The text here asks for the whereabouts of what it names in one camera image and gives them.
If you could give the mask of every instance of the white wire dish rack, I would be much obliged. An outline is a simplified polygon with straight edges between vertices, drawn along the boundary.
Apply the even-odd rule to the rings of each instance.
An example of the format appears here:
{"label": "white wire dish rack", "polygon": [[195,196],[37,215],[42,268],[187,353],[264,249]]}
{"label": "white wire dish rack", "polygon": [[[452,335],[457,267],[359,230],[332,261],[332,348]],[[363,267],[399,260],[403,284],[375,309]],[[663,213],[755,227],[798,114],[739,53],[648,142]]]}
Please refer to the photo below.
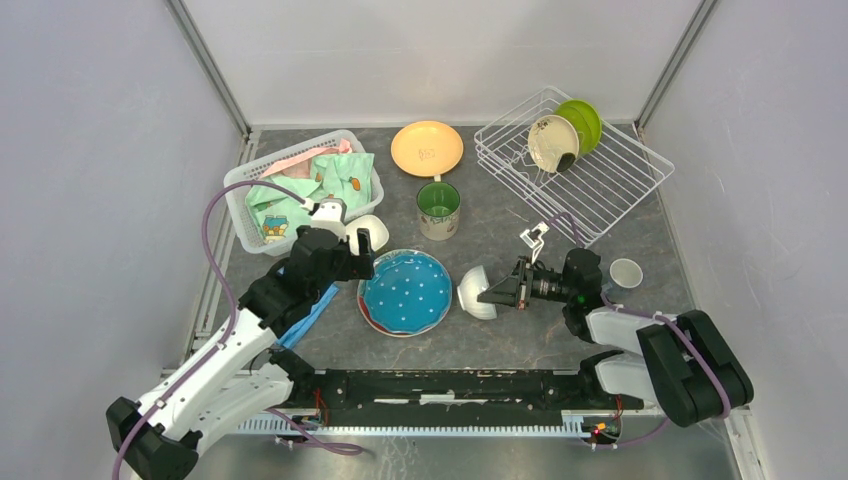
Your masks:
{"label": "white wire dish rack", "polygon": [[474,134],[477,163],[571,241],[573,215],[586,246],[593,244],[672,172],[671,162],[607,122],[600,144],[562,173],[541,170],[527,134],[539,117],[571,97],[546,87]]}

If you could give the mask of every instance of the blue plate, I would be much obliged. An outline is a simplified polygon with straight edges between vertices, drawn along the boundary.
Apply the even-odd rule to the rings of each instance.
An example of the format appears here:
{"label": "blue plate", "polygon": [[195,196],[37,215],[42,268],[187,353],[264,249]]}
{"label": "blue plate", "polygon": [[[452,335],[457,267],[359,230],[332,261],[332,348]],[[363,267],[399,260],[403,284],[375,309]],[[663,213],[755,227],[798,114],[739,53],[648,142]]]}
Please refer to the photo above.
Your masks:
{"label": "blue plate", "polygon": [[366,320],[383,333],[404,336],[424,333],[442,321],[452,292],[445,267],[416,250],[382,255],[374,262],[374,278],[359,283]]}

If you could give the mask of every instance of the laundry basket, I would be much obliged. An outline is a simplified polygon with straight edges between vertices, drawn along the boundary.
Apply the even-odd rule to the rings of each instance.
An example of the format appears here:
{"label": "laundry basket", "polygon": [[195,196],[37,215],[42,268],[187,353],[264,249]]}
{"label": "laundry basket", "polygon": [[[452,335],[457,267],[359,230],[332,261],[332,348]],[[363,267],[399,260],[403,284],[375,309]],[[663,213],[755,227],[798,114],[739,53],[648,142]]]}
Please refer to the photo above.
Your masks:
{"label": "laundry basket", "polygon": [[[356,135],[348,130],[336,130],[320,137],[315,137],[303,143],[298,143],[291,147],[279,150],[270,155],[265,155],[262,158],[256,159],[250,163],[240,165],[227,173],[224,176],[224,186],[232,185],[236,182],[245,180],[257,180],[262,173],[268,169],[274,162],[290,158],[300,153],[303,153],[310,148],[315,147],[336,147],[342,140],[350,142],[350,146],[354,152],[365,153],[362,144],[356,139]],[[227,208],[230,211],[230,217],[233,219],[233,227],[235,227],[236,235],[241,241],[241,246],[248,253],[264,253],[271,256],[279,256],[288,253],[295,238],[278,240],[273,243],[265,244],[265,239],[259,234],[256,224],[253,222],[253,217],[244,203],[249,187],[237,188],[227,193]],[[376,170],[371,171],[371,202],[363,205],[355,210],[348,210],[345,215],[345,223],[367,215],[374,211],[380,202],[383,201],[383,186],[380,184],[380,177]]]}

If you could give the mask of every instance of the orange plate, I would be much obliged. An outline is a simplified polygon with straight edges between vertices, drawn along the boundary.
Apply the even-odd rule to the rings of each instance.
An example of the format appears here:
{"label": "orange plate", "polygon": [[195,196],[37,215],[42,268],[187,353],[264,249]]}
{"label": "orange plate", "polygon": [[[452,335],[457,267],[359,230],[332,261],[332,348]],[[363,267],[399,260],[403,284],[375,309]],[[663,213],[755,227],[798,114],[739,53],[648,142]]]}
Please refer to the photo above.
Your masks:
{"label": "orange plate", "polygon": [[462,139],[441,122],[416,122],[403,127],[392,140],[392,158],[401,170],[416,177],[448,172],[462,158]]}

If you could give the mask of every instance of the cloth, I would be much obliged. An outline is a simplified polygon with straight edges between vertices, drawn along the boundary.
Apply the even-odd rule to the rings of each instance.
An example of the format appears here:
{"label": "cloth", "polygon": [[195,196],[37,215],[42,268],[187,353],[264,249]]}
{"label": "cloth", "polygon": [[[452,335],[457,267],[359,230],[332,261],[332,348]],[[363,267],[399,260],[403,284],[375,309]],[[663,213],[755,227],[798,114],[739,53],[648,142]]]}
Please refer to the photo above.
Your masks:
{"label": "cloth", "polygon": [[312,305],[312,311],[309,312],[309,315],[303,320],[297,322],[290,328],[286,333],[283,334],[277,340],[277,345],[285,348],[291,349],[292,347],[306,335],[306,332],[312,328],[312,325],[315,324],[315,320],[318,320],[318,317],[321,316],[321,313],[327,308],[327,305],[330,304],[330,300],[336,296],[336,292],[339,291],[339,287],[335,285],[330,285],[330,288],[324,292],[324,296],[321,297],[321,300],[318,300],[318,303]]}
{"label": "cloth", "polygon": [[268,169],[265,170],[259,178],[265,178],[275,173],[282,173],[283,175],[291,178],[310,178],[311,169],[309,167],[312,162],[309,162],[308,160],[312,157],[328,153],[351,152],[353,152],[353,149],[350,146],[350,142],[345,139],[341,139],[338,147],[314,147],[293,157],[277,160],[271,164],[271,166],[268,167]]}
{"label": "cloth", "polygon": [[[312,158],[309,178],[291,178],[276,173],[265,180],[316,202],[327,197],[340,198],[350,211],[371,201],[373,166],[372,153],[318,155]],[[297,227],[308,225],[310,221],[300,203],[272,188],[251,188],[245,203],[265,243],[294,238]]]}

